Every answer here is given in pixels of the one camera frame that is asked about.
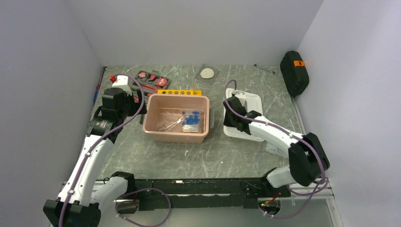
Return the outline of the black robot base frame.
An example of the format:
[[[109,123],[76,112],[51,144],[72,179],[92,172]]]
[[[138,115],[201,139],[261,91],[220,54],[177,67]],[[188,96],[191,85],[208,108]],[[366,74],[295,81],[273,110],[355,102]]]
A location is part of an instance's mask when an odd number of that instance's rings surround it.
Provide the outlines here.
[[[256,209],[265,200],[278,201],[290,196],[286,186],[274,188],[260,177],[136,179],[135,187],[117,200],[134,201],[140,211],[222,207]]]

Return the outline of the bag of plastic pipettes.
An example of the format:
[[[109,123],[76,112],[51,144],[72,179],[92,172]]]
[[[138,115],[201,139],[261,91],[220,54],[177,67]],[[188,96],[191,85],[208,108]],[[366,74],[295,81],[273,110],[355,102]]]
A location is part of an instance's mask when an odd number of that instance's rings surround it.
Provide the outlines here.
[[[161,124],[170,124],[176,119],[181,118],[182,112],[180,109],[174,108],[160,108],[160,113],[158,114]]]

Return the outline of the bag of blue caps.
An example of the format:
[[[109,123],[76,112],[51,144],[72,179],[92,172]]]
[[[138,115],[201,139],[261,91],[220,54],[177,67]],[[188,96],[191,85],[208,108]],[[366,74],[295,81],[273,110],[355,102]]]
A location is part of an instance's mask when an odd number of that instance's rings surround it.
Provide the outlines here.
[[[181,109],[183,116],[182,131],[185,133],[201,133],[203,111],[200,109]]]

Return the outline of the pink plastic bin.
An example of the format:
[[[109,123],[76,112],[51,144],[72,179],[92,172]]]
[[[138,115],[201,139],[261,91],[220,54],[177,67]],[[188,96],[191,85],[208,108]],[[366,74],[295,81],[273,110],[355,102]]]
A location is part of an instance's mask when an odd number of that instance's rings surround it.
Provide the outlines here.
[[[154,141],[200,144],[209,133],[209,107],[206,96],[154,94],[142,129]]]

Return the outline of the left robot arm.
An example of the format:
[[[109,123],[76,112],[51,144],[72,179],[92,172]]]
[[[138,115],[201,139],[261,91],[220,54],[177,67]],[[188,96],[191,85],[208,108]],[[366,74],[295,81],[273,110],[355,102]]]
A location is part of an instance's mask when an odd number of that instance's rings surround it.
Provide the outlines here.
[[[138,98],[119,87],[108,88],[88,124],[84,144],[73,172],[55,200],[47,200],[43,211],[54,227],[96,227],[102,211],[122,196],[136,192],[133,174],[117,171],[93,192],[97,174],[123,127],[139,114],[146,114],[145,92]]]

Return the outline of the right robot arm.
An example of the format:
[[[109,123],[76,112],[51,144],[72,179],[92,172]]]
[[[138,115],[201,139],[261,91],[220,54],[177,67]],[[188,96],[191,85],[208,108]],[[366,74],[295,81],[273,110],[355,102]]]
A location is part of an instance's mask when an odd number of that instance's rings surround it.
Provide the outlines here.
[[[297,183],[309,186],[322,184],[330,163],[324,149],[313,133],[306,135],[289,131],[272,123],[259,112],[248,112],[236,96],[225,98],[227,124],[240,132],[261,138],[287,152],[289,164],[270,170],[261,182],[261,192],[274,195],[279,187]]]

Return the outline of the yellow test tube rack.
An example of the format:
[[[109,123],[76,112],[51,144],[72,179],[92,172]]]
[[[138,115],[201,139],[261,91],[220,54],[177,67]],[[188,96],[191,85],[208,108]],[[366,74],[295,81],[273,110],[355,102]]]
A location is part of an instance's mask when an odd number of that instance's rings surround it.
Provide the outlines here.
[[[201,96],[201,90],[159,89],[158,94]]]

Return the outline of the white bin lid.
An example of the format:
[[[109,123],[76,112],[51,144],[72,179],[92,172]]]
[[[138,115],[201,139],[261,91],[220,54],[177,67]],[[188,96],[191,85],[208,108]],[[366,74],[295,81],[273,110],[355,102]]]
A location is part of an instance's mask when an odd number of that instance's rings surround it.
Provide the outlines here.
[[[259,113],[262,113],[263,111],[262,100],[259,95],[237,90],[235,96],[239,98],[241,104],[245,107],[246,111],[249,112],[254,110]],[[264,141],[263,139],[257,136],[248,135],[245,132],[237,130],[235,127],[228,127],[225,125],[223,126],[223,133],[230,138],[244,139],[256,142]]]

